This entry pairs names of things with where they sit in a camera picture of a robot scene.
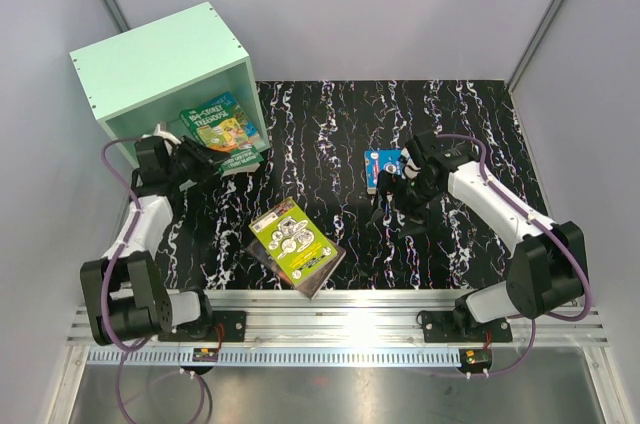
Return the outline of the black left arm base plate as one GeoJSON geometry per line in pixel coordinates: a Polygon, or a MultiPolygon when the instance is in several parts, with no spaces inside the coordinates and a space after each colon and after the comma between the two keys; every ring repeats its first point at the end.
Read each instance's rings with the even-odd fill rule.
{"type": "Polygon", "coordinates": [[[222,343],[241,343],[245,339],[247,313],[237,310],[214,310],[210,324],[202,332],[188,331],[181,326],[173,333],[160,334],[159,342],[212,343],[219,338],[222,343]]]}

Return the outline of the right small circuit board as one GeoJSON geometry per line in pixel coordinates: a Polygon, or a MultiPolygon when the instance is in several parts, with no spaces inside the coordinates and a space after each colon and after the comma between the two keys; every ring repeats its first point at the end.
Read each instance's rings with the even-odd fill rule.
{"type": "Polygon", "coordinates": [[[466,349],[461,351],[462,362],[465,365],[477,366],[486,365],[490,366],[493,354],[488,348],[486,349],[466,349]]]}

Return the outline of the dark tale two cities book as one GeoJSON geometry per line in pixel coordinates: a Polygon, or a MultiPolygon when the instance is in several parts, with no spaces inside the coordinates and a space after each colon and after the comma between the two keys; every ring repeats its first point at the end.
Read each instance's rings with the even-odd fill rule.
{"type": "Polygon", "coordinates": [[[257,240],[253,239],[245,248],[245,252],[256,259],[263,267],[272,271],[280,277],[286,284],[289,284],[308,299],[313,299],[319,290],[326,284],[338,265],[343,261],[346,250],[332,242],[337,249],[337,256],[329,263],[323,265],[318,271],[306,279],[301,284],[294,284],[291,279],[284,273],[276,261],[269,255],[264,246],[257,240]]]}

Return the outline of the green 104-storey treehouse book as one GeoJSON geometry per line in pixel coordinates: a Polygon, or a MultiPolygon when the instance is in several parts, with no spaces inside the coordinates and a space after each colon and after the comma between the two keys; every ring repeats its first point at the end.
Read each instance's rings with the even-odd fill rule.
{"type": "Polygon", "coordinates": [[[230,155],[221,166],[223,176],[251,173],[260,167],[262,156],[258,149],[222,104],[183,110],[180,118],[200,144],[230,155]]]}

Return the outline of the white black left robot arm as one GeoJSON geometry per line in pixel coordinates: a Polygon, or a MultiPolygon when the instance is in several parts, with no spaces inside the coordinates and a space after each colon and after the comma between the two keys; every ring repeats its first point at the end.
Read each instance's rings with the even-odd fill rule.
{"type": "Polygon", "coordinates": [[[167,131],[131,138],[137,167],[118,181],[128,194],[128,214],[104,254],[81,266],[80,283],[94,342],[132,352],[154,336],[183,333],[194,341],[215,329],[203,289],[170,293],[156,254],[174,217],[183,185],[217,176],[230,155],[167,131]]]}

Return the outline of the black marbled table mat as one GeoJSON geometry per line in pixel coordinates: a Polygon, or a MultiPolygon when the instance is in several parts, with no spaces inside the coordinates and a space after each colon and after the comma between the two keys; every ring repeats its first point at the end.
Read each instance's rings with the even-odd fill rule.
{"type": "Polygon", "coordinates": [[[503,280],[508,252],[465,205],[442,198],[430,230],[402,236],[404,217],[370,218],[364,154],[434,129],[470,135],[489,168],[538,211],[543,194],[511,96],[500,81],[263,81],[271,147],[261,167],[185,192],[156,259],[166,287],[283,289],[247,252],[250,222],[286,198],[344,248],[331,290],[482,288],[503,280]]]}

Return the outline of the mint green open cabinet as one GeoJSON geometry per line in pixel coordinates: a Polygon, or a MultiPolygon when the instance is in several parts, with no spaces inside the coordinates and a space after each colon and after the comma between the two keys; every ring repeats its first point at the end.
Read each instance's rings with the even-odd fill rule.
{"type": "Polygon", "coordinates": [[[181,111],[229,92],[261,135],[267,133],[249,53],[222,17],[202,3],[74,50],[95,120],[130,164],[130,138],[159,123],[187,134],[181,111]]]}

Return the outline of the lime green paperback book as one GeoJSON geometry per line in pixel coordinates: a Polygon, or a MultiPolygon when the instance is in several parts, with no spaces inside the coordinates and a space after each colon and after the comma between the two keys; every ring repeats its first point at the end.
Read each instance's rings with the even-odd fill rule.
{"type": "Polygon", "coordinates": [[[338,256],[336,246],[292,198],[256,218],[249,229],[294,285],[338,256]]]}

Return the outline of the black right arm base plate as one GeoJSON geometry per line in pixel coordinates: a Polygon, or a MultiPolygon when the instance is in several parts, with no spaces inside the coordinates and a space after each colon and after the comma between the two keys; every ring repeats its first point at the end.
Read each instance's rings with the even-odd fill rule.
{"type": "Polygon", "coordinates": [[[463,323],[454,311],[421,310],[416,321],[423,332],[425,343],[511,343],[510,324],[504,319],[488,323],[475,321],[463,323]]]}

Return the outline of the aluminium mounting rail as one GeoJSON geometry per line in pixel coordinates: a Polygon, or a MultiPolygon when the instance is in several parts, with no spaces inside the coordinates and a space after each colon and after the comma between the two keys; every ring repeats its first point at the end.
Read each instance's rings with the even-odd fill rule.
{"type": "MultiPolygon", "coordinates": [[[[244,311],[247,347],[420,347],[419,311],[448,310],[467,290],[322,290],[309,300],[295,290],[208,290],[214,309],[244,311]]],[[[84,305],[65,344],[93,345],[84,305]]],[[[536,320],[536,347],[607,347],[596,308],[579,322],[536,320]]]]}

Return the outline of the small circuit board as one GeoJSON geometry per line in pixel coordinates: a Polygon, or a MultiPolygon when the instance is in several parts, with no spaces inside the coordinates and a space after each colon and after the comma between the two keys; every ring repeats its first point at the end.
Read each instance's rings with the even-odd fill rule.
{"type": "Polygon", "coordinates": [[[194,362],[217,362],[219,360],[219,351],[209,348],[195,348],[193,350],[194,362]]]}
{"type": "Polygon", "coordinates": [[[477,366],[486,365],[490,366],[493,354],[488,348],[486,349],[466,349],[461,351],[462,362],[465,365],[477,366]]]}

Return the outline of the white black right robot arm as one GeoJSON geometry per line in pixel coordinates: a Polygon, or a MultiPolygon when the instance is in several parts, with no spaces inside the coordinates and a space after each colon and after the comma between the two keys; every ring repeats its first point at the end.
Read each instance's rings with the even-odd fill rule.
{"type": "Polygon", "coordinates": [[[433,204],[449,195],[473,211],[508,250],[506,278],[458,298],[437,326],[475,341],[511,317],[583,319],[591,310],[592,293],[580,227],[555,222],[510,191],[489,171],[488,151],[479,139],[456,134],[456,145],[447,147],[447,138],[434,131],[418,133],[401,150],[397,170],[379,169],[371,214],[378,220],[395,210],[407,219],[402,235],[423,234],[430,228],[433,204]],[[578,298],[584,301],[579,314],[557,313],[578,298]]]}

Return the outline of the blue 26-storey treehouse book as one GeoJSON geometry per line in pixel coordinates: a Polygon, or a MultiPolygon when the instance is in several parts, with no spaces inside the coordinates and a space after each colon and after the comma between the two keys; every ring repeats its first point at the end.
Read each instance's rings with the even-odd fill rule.
{"type": "Polygon", "coordinates": [[[237,103],[234,96],[229,92],[225,92],[220,96],[220,99],[221,99],[221,104],[223,105],[225,110],[232,115],[232,117],[238,122],[238,124],[244,130],[251,144],[256,148],[261,147],[264,144],[262,136],[260,135],[254,123],[249,119],[249,117],[243,111],[242,107],[237,103]]]}

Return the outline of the left small circuit board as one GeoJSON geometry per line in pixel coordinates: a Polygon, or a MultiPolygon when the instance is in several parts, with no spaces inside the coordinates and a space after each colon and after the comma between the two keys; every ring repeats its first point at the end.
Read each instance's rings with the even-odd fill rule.
{"type": "Polygon", "coordinates": [[[193,350],[194,362],[217,362],[219,360],[219,351],[209,348],[195,348],[193,350]]]}

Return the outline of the blue cartoon cover book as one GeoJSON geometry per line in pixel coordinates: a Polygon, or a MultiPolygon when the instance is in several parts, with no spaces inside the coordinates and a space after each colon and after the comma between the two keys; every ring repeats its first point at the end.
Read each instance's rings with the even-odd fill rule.
{"type": "Polygon", "coordinates": [[[406,159],[399,149],[367,150],[364,152],[366,188],[369,195],[374,195],[381,171],[402,175],[406,159]]]}

